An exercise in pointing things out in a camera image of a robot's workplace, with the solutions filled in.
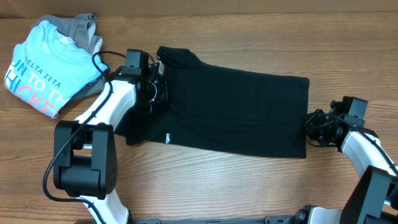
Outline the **black t-shirt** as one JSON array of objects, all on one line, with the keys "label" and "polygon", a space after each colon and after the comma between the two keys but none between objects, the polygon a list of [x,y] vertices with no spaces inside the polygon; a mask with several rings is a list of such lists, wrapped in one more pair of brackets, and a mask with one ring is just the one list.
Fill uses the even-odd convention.
[{"label": "black t-shirt", "polygon": [[168,90],[151,113],[130,109],[116,134],[144,141],[261,157],[306,157],[302,118],[310,81],[217,67],[187,49],[159,47]]}]

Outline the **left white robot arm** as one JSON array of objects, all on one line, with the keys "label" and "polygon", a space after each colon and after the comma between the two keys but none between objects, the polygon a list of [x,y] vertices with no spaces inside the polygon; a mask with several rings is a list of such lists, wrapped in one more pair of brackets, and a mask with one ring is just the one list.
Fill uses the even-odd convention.
[{"label": "left white robot arm", "polygon": [[95,223],[132,223],[115,189],[114,132],[130,109],[152,111],[166,97],[162,62],[119,67],[83,114],[56,125],[53,159],[42,181],[45,195],[57,202],[82,203]]}]

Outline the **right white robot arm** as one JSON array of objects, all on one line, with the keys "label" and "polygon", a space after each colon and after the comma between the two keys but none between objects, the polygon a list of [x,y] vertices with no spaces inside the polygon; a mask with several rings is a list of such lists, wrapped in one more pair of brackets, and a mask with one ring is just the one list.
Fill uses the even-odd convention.
[{"label": "right white robot arm", "polygon": [[306,115],[303,126],[320,147],[335,146],[352,163],[359,182],[342,209],[310,205],[295,216],[295,223],[397,223],[397,164],[382,148],[377,134],[364,127],[365,110],[334,107]]}]

